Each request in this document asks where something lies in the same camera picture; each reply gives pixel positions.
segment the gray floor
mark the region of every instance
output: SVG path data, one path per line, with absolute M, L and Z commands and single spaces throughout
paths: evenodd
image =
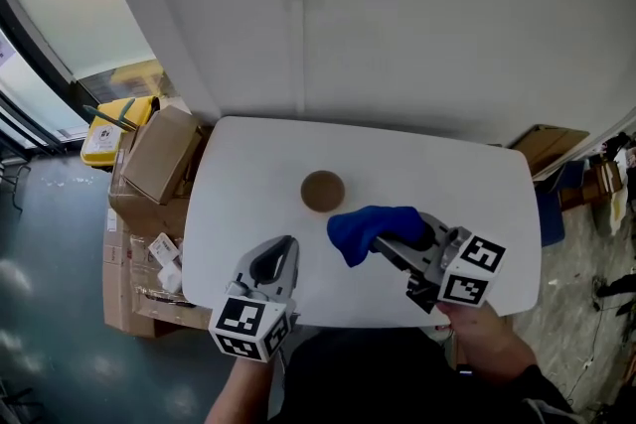
M 139 340 L 103 324 L 109 175 L 78 157 L 31 166 L 18 197 L 24 213 L 12 209 L 9 196 L 0 198 L 0 375 L 16 389 L 34 387 L 47 408 L 46 422 L 202 422 L 232 364 L 208 333 Z M 590 356 L 599 318 L 589 305 L 591 276 L 627 272 L 633 250 L 627 227 L 614 239 L 601 239 L 585 208 L 566 215 L 566 228 L 566 242 L 544 252 L 539 306 L 520 315 L 516 327 L 568 395 Z M 606 305 L 621 302 L 617 297 Z M 572 395 L 578 408 L 608 390 L 607 373 L 616 364 L 623 321 L 611 311 L 602 320 L 595 361 Z M 274 386 L 275 408 L 279 373 Z

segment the tabletop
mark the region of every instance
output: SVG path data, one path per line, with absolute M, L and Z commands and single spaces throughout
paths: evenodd
M 345 183 L 342 204 L 313 212 L 300 186 L 316 170 Z M 508 149 L 400 131 L 296 120 L 224 117 L 213 132 L 190 199 L 183 290 L 212 308 L 239 258 L 263 241 L 298 239 L 298 323 L 327 327 L 446 324 L 405 295 L 408 275 L 371 254 L 355 268 L 327 237 L 331 214 L 368 205 L 413 206 L 507 246 L 489 301 L 500 315 L 537 302 L 541 235 L 524 156 Z

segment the yellow bin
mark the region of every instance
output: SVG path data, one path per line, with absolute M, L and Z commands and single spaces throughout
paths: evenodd
M 159 109 L 159 99 L 149 95 L 134 100 L 117 99 L 101 104 L 97 110 L 86 106 L 84 108 L 94 113 L 95 119 L 81 146 L 81 160 L 93 167 L 112 167 L 115 164 L 121 133 L 134 131 L 138 126 L 146 124 L 150 116 Z

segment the brown circle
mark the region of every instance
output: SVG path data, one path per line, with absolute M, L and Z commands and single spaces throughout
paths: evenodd
M 316 212 L 330 212 L 345 198 L 345 185 L 333 172 L 319 170 L 309 174 L 300 186 L 304 204 Z

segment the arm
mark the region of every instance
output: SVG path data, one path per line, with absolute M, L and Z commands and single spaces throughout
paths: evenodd
M 437 308 L 450 319 L 468 363 L 480 378 L 504 384 L 537 365 L 532 349 L 506 327 L 490 304 L 469 308 L 438 303 Z
M 273 363 L 237 358 L 206 424 L 252 424 L 267 420 Z

